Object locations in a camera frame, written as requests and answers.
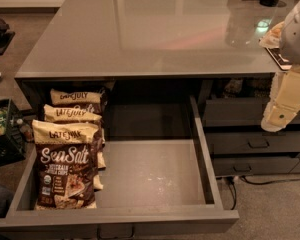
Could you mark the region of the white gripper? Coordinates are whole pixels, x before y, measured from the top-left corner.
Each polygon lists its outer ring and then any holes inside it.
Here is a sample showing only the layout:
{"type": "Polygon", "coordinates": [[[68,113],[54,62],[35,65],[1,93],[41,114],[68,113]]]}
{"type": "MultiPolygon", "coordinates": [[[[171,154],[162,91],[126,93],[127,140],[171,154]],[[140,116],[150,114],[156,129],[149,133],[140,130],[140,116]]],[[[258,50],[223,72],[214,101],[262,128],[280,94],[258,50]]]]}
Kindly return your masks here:
{"type": "Polygon", "coordinates": [[[269,98],[261,128],[267,132],[277,132],[300,111],[300,65],[293,65],[289,71],[274,75],[269,98]]]}

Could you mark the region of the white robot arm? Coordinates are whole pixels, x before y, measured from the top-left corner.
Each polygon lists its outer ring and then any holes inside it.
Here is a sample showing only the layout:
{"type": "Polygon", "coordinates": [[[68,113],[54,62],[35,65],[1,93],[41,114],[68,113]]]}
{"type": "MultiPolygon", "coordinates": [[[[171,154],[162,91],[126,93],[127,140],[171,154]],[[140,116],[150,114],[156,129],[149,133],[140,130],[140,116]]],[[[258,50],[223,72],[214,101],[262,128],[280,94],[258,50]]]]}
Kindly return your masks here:
{"type": "Polygon", "coordinates": [[[300,112],[300,0],[282,23],[275,25],[260,40],[264,48],[274,48],[292,66],[272,79],[270,100],[261,120],[261,128],[268,132],[284,129],[300,112]]]}

